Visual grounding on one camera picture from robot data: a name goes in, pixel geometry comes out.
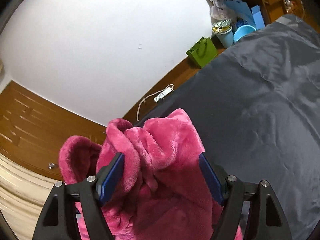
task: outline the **pink towel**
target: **pink towel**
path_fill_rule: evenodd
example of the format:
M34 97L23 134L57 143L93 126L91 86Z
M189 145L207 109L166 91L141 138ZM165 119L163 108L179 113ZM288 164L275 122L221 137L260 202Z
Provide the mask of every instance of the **pink towel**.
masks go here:
M60 150L59 166L71 184L96 174L117 152L125 155L123 177L102 208L116 239L209 240L222 208L199 169L204 147L185 111L149 119L143 128L115 119L106 134L103 146L70 137ZM76 207L81 212L80 203ZM89 239L83 218L78 224L82 239ZM240 228L235 239L242 239Z

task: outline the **blue gripper pad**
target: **blue gripper pad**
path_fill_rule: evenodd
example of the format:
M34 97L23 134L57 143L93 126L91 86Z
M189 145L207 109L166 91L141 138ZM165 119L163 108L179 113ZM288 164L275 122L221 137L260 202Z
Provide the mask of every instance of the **blue gripper pad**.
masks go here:
M220 206L224 206L225 199L222 195L222 186L203 153L199 155L199 166L212 198L218 202Z
M108 166L101 168L96 185L100 206L110 201L124 168L124 154L117 153Z

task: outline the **door panel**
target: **door panel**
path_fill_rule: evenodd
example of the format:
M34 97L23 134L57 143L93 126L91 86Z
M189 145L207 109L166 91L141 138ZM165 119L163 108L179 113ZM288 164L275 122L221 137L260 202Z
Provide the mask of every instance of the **door panel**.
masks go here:
M15 163L62 180L59 150L72 135L103 144L105 127L59 107L11 81L0 94L0 153Z

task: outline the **door knob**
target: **door knob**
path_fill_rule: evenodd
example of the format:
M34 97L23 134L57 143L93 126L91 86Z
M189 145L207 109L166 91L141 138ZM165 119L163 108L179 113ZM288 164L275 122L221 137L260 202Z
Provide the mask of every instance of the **door knob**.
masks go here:
M50 170L52 170L52 169L55 169L55 168L57 168L57 167L59 167L59 165L57 165L57 164L54 164L54 163L49 163L49 169Z

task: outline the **metal screw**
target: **metal screw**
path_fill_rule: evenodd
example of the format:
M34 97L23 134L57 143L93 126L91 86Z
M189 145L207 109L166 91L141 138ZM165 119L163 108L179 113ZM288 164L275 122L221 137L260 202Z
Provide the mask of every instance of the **metal screw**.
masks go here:
M237 180L237 177L235 175L228 176L228 180L235 182Z
M49 169L51 170L51 169L55 169L56 167L58 167L58 165L57 164L54 164L54 163L49 163Z
M95 181L95 179L96 179L95 176L89 176L89 177L87 177L87 181L88 181L88 182L93 182L93 181Z
M261 181L261 185L263 187L268 187L269 186L269 182L267 182L266 180Z
M54 185L56 186L56 187L61 187L62 186L62 181L61 180L58 180Z

